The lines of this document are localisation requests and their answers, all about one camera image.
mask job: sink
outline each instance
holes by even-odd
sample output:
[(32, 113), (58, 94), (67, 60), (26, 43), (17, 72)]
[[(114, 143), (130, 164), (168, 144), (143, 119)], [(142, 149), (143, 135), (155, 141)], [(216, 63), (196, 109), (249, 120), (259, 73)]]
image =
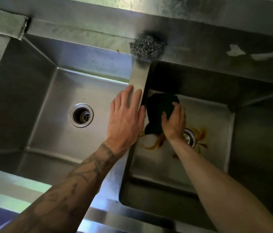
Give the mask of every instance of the sink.
[[(61, 180), (105, 140), (110, 103), (128, 85), (133, 61), (54, 39), (11, 39), (0, 62), (0, 170)], [(71, 122), (78, 104), (91, 108), (86, 127)]]
[[(142, 103), (176, 94), (185, 106), (195, 150), (249, 189), (273, 214), (273, 83), (153, 62)], [(141, 134), (130, 149), (123, 205), (215, 230), (163, 135)]]

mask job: sponge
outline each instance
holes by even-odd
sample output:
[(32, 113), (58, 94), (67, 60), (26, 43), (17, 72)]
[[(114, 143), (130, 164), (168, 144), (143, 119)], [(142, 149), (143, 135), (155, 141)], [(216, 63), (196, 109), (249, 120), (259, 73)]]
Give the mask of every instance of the sponge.
[(173, 94), (155, 93), (147, 99), (147, 116), (149, 124), (145, 128), (145, 135), (162, 133), (161, 116), (162, 112), (170, 118), (174, 110), (173, 102), (180, 103), (178, 97)]

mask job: sink drain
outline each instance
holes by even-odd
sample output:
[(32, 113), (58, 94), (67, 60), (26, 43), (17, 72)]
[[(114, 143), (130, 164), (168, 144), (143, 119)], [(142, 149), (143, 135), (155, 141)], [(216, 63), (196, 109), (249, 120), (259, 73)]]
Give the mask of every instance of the sink drain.
[(71, 109), (69, 118), (75, 127), (86, 127), (91, 123), (93, 118), (92, 108), (87, 104), (77, 104)]
[(197, 140), (196, 140), (196, 136), (193, 133), (192, 130), (185, 128), (185, 132), (184, 132), (184, 138), (187, 140), (187, 143), (192, 147), (192, 148), (196, 148), (197, 145)]

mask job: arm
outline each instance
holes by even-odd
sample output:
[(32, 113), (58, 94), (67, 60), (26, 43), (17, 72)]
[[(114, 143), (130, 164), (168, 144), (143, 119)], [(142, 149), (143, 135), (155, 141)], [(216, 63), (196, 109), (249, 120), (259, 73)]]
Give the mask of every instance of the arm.
[(129, 107), (132, 90), (133, 86), (128, 86), (111, 103), (107, 139), (97, 151), (3, 227), (0, 233), (77, 231), (105, 176), (143, 129), (145, 108), (138, 109), (142, 91), (136, 91)]
[(273, 232), (273, 216), (246, 188), (199, 155), (183, 139), (185, 110), (174, 103), (163, 131), (179, 156), (199, 199), (219, 232)]

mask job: white soap residue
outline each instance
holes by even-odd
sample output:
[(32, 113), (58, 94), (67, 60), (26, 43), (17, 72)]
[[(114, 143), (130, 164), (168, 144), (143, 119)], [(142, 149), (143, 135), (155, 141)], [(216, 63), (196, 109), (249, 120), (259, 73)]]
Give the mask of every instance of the white soap residue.
[(269, 58), (273, 58), (273, 52), (262, 54), (251, 54), (251, 57), (256, 61), (266, 61)]
[(227, 55), (229, 56), (239, 56), (239, 55), (245, 55), (246, 52), (241, 50), (241, 48), (238, 45), (230, 44), (230, 51), (227, 51)]

